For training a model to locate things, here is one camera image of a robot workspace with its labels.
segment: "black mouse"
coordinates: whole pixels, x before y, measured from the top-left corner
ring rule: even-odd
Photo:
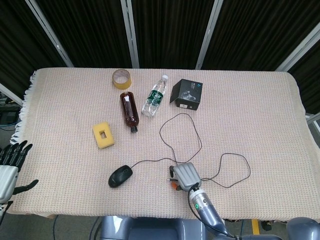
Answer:
[[[109,177],[108,184],[111,188],[116,188],[123,184],[132,175],[132,170],[128,165],[123,165],[115,170]]]

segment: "black box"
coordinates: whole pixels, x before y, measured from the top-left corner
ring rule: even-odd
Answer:
[[[202,86],[201,82],[181,79],[172,88],[170,103],[175,101],[177,107],[197,110],[201,100]]]

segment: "table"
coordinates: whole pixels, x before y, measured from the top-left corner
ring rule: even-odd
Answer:
[[[204,182],[224,219],[286,221],[305,216],[320,219],[320,151],[305,119],[294,78],[284,72],[128,69],[140,109],[162,74],[167,92],[154,118],[140,116],[138,132],[125,125],[120,103],[123,90],[112,84],[116,69],[44,68],[31,78],[12,142],[28,140],[29,152],[17,186],[39,179],[36,187],[17,195],[11,213],[193,218],[187,193],[166,181],[169,161],[145,162],[123,185],[108,186],[110,174],[140,160],[173,157],[161,142],[162,124],[179,113],[194,120],[203,148],[192,160],[199,175],[218,171],[223,153],[244,155],[251,176],[225,189]],[[180,79],[203,83],[197,111],[169,104]],[[98,149],[92,126],[108,122],[113,146]],[[163,129],[176,157],[189,159],[199,148],[192,123],[179,116]],[[234,156],[223,159],[216,181],[229,185],[248,174]]]

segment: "robotic arm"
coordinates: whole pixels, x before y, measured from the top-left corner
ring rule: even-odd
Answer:
[[[176,190],[188,192],[188,203],[191,211],[194,213],[191,204],[196,209],[199,217],[194,215],[205,225],[207,231],[213,233],[215,240],[281,240],[275,235],[246,235],[233,236],[228,232],[223,220],[220,218],[215,207],[211,203],[204,189],[201,189],[201,178],[199,177],[195,166],[191,163],[184,163],[170,167],[170,176],[179,183]]]
[[[16,187],[21,167],[33,146],[29,144],[24,148],[26,144],[27,141],[8,145],[0,153],[0,224],[12,204],[12,201],[9,201],[11,196],[32,189],[39,181],[34,180],[27,186]]]

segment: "bottle label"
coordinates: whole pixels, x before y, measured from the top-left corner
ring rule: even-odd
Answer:
[[[155,100],[157,104],[161,103],[163,94],[157,90],[152,90],[148,96],[148,99]]]

